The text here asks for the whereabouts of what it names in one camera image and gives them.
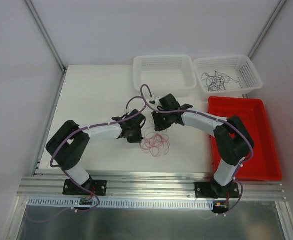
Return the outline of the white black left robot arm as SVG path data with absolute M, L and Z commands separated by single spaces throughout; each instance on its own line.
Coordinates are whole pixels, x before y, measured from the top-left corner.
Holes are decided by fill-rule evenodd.
M 130 144 L 140 144 L 143 140 L 142 127 L 146 117 L 133 110 L 122 117 L 113 117 L 108 123 L 80 127 L 73 120 L 66 121 L 46 144 L 51 161 L 69 178 L 65 195 L 106 194 L 106 181 L 94 180 L 80 163 L 88 144 L 104 140 L 126 139 Z

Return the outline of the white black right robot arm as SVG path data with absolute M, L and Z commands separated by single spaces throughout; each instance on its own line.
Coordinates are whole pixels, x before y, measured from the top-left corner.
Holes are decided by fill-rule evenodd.
M 238 116 L 219 117 L 196 110 L 190 104 L 180 105 L 172 94 L 152 98 L 149 102 L 157 132 L 173 124 L 201 130 L 215 139 L 221 158 L 208 186 L 202 190 L 207 198 L 223 198 L 230 189 L 243 161 L 254 154 L 255 143 Z

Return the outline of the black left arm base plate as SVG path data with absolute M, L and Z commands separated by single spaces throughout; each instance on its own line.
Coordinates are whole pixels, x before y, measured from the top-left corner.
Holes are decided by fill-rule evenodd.
M 90 190 L 97 196 L 105 196 L 107 191 L 107 181 L 106 180 L 94 180 L 89 179 L 85 182 L 82 187 L 86 190 Z M 63 195 L 66 196 L 89 196 L 90 194 L 74 184 L 70 179 L 64 182 L 64 188 L 62 191 Z

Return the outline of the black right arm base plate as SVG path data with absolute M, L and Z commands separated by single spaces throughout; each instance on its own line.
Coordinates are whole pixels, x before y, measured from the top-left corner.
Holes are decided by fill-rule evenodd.
M 207 199 L 239 199 L 239 186 L 235 182 L 231 182 L 226 186 L 213 185 L 211 182 L 195 182 L 194 191 L 196 198 Z

